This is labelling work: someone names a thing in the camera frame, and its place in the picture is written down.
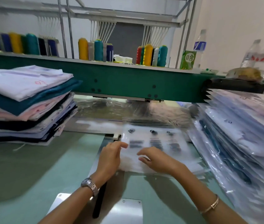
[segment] watch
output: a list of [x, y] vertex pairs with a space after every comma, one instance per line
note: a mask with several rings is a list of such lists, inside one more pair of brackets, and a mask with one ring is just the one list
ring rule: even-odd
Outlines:
[[93, 191], [93, 195], [96, 196], [99, 193], [97, 186], [92, 182], [92, 179], [86, 178], [82, 181], [81, 187], [89, 187]]

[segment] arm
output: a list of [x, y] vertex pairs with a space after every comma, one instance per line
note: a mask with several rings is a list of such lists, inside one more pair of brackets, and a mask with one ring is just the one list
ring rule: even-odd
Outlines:
[[[97, 188], [100, 188], [117, 171], [121, 147], [127, 148], [128, 144], [116, 141], [102, 148], [97, 170], [91, 175]], [[92, 196], [93, 191], [89, 187], [78, 188], [38, 224], [72, 224]]]
[[[139, 160], [159, 173], [169, 174], [174, 177], [185, 189], [199, 211], [205, 211], [216, 200], [216, 195], [206, 187], [190, 170], [179, 161], [168, 156], [155, 147], [144, 148], [137, 155]], [[210, 224], [247, 224], [234, 210], [219, 200], [215, 209], [203, 214]]]

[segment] green table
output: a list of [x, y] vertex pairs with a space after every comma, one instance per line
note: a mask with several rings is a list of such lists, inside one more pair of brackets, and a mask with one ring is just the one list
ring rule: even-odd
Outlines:
[[[103, 139], [103, 134], [63, 132], [47, 147], [1, 143], [0, 224], [37, 223], [58, 193], [73, 192], [87, 177]], [[214, 177], [205, 176], [208, 187], [232, 207]], [[205, 223], [174, 179], [125, 173], [124, 184], [123, 198], [142, 200], [144, 224]]]

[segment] bracelet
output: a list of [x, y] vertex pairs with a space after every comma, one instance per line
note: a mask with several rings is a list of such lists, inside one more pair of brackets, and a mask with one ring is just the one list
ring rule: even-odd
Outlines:
[[217, 199], [216, 199], [216, 201], [209, 207], [209, 208], [207, 208], [206, 210], [204, 210], [204, 211], [201, 211], [200, 213], [201, 214], [205, 214], [206, 212], [208, 212], [208, 211], [210, 211], [211, 209], [215, 209], [215, 207], [218, 205], [218, 202], [219, 202], [219, 196], [217, 195], [217, 194], [215, 194], [216, 195], [216, 197], [217, 197]]

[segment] teal fabric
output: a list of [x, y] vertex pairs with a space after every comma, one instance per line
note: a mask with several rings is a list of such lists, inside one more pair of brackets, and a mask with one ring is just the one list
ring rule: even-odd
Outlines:
[[75, 78], [71, 78], [63, 84], [52, 87], [48, 90], [43, 90], [37, 93], [36, 95], [34, 95], [33, 97], [27, 98], [24, 101], [20, 101], [20, 102], [0, 94], [0, 108], [18, 116], [26, 109], [28, 109], [30, 106], [38, 102], [46, 101], [51, 98], [65, 94], [75, 89], [81, 83], [82, 81], [77, 80]]

